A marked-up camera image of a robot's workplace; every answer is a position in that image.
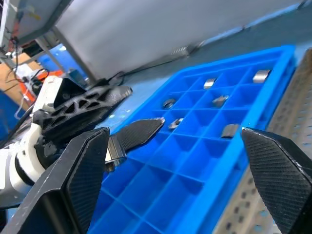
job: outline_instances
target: perforated metal panel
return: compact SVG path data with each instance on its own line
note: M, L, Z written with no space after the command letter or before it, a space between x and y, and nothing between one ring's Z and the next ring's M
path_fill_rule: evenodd
M297 68L267 131L293 140L312 159L312 48ZM231 198L214 234L280 234L259 193L250 168Z

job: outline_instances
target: gray floor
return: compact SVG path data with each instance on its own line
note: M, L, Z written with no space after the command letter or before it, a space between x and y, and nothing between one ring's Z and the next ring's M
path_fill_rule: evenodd
M208 44L188 58L130 75L125 85L132 87L133 95L99 126L109 126L112 132L172 74L186 67L285 44L296 45L295 56L299 62L312 46L309 22L312 22L312 5Z

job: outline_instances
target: wooden surface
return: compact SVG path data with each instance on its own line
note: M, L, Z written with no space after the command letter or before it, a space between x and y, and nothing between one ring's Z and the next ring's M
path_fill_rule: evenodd
M28 60L30 57L26 54L23 53L21 55L19 55L19 63L22 63L26 60ZM40 69L42 68L39 64L37 64L36 62L30 62L28 64L28 66L33 69ZM22 98L22 94L21 94L21 90L20 90L20 84L17 81L12 81L9 83L5 82L5 78L8 74L8 72L10 71L10 68L5 64L2 63L0 64L0 88L2 91L5 91L7 89L9 89L10 87L14 86L12 89L8 90L7 92L5 92L15 103L17 103L18 105L20 105L20 100ZM10 74L9 78L7 80L12 80L14 79L13 73ZM27 109L28 105L24 102L23 104L23 109Z

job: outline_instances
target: blue grid compartment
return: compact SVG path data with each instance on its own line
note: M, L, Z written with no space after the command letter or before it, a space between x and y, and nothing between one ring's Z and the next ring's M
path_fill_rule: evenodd
M155 137L103 180L89 233L212 233L248 164L240 130L230 139L221 138L222 130L231 123L266 128L294 71L293 52L293 46L276 47L169 79L122 124L165 118ZM253 83L267 69L267 80ZM204 89L209 78L216 80ZM225 95L222 106L212 104ZM163 109L170 98L176 103ZM170 130L177 118L182 122Z

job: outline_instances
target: blue plastic tray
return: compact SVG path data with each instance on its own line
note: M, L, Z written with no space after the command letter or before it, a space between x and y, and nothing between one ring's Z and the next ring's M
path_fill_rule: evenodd
M187 68L169 79L122 125L166 120L103 180L89 233L211 233L248 164L240 131L224 139L222 130L230 123L266 128L293 74L293 52L293 46L272 48ZM255 73L266 69L272 70L266 82L253 83ZM217 80L205 90L208 78ZM230 98L214 108L220 95ZM177 102L163 110L169 98ZM177 118L184 120L169 131Z

